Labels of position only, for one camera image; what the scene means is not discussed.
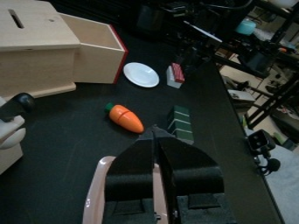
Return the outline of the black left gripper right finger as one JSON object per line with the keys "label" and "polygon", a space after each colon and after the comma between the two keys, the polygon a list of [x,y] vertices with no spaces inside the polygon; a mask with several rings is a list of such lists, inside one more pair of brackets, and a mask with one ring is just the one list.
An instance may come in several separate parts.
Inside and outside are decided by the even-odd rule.
{"label": "black left gripper right finger", "polygon": [[153,127],[155,167],[169,224],[237,224],[219,164],[204,151]]}

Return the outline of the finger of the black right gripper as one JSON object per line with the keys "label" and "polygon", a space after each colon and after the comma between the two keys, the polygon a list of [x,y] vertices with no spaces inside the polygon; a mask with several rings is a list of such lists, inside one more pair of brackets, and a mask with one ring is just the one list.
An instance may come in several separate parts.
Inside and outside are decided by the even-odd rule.
{"label": "finger of the black right gripper", "polygon": [[193,71],[197,71],[201,65],[208,61],[209,55],[203,51],[197,51],[193,56]]}
{"label": "finger of the black right gripper", "polygon": [[187,48],[181,54],[181,68],[187,69],[192,65],[192,49]]}

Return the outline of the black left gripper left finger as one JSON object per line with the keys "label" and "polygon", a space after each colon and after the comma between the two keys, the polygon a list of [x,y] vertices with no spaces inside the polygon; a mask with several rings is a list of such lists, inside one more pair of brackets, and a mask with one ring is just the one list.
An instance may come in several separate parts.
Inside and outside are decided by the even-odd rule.
{"label": "black left gripper left finger", "polygon": [[103,224],[155,224],[153,131],[144,131],[108,168]]}

